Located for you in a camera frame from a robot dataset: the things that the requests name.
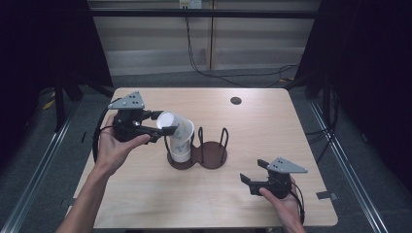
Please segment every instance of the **person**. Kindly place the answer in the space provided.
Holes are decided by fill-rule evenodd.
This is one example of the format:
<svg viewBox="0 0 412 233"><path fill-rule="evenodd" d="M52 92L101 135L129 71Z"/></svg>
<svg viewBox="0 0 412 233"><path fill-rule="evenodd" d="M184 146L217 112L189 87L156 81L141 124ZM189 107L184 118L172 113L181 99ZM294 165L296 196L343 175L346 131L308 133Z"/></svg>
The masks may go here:
<svg viewBox="0 0 412 233"><path fill-rule="evenodd" d="M57 233L92 232L110 177L121 167L133 149L151 139L146 134L125 143L119 142L113 136L114 129L111 127L114 117L115 115L109 116L100 133L97 161L88 174L73 207L58 226ZM300 224L297 202L291 195L278 199L265 188L261 188L259 192L272 204L286 232L305 232Z"/></svg>

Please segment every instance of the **table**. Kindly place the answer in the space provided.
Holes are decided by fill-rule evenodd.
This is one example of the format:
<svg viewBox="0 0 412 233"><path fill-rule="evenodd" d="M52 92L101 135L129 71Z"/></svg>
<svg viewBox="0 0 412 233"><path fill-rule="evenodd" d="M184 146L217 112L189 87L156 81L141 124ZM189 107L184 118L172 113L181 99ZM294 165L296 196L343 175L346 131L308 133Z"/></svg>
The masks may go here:
<svg viewBox="0 0 412 233"><path fill-rule="evenodd" d="M284 89L120 88L113 98L136 90L146 110L169 110L186 117L193 122L195 133L203 127L204 142L218 142L225 127L229 133L227 160L216 170L199 164L177 170L168 163L163 140L133 150L109 180L95 228L279 226L271 205L263 197L250 195L239 178L242 173L253 181L266 181L267 171L257 166L257 160L271 162L278 156L308 169L307 174L292 175L303 193L305 225L337 223L331 201L319 200L316 195L326 187ZM239 97L241 104L232 104L232 97ZM155 127L154 120L143 124ZM193 144L199 146L197 137ZM75 197L93 165L90 154Z"/></svg>

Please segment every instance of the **person's left hand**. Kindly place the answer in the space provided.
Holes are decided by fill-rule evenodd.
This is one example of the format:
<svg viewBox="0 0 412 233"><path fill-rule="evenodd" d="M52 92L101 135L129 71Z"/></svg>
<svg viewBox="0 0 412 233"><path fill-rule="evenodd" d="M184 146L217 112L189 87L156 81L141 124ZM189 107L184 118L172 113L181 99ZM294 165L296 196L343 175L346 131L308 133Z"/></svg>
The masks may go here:
<svg viewBox="0 0 412 233"><path fill-rule="evenodd" d="M148 134L145 134L128 142L119 142L114 137L115 132L113 127L110 127L113 125L114 118L115 115L109 116L106 122L106 128L100 133L99 151L95 164L95 167L101 169L101 171L108 176L116 173L133 149L147 143L151 139Z"/></svg>

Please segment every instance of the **stacked cup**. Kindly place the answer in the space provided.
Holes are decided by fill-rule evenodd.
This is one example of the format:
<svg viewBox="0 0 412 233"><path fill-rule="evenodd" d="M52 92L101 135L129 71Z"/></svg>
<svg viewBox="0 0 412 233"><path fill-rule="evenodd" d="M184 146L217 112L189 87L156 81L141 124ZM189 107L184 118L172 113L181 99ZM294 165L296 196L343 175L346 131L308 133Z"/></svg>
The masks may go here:
<svg viewBox="0 0 412 233"><path fill-rule="evenodd" d="M164 111L157 118L157 128L178 126L170 138L170 155L176 162L184 163L190 159L190 137L194 131L193 123L171 111Z"/></svg>

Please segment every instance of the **forearm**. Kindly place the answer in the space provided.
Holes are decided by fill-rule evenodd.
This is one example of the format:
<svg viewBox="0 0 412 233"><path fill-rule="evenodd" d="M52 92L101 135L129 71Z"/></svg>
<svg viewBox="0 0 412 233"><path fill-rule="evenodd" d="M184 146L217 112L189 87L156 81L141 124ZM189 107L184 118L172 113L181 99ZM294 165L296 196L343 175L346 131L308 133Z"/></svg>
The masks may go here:
<svg viewBox="0 0 412 233"><path fill-rule="evenodd" d="M109 176L93 168L76 202L56 232L91 232Z"/></svg>

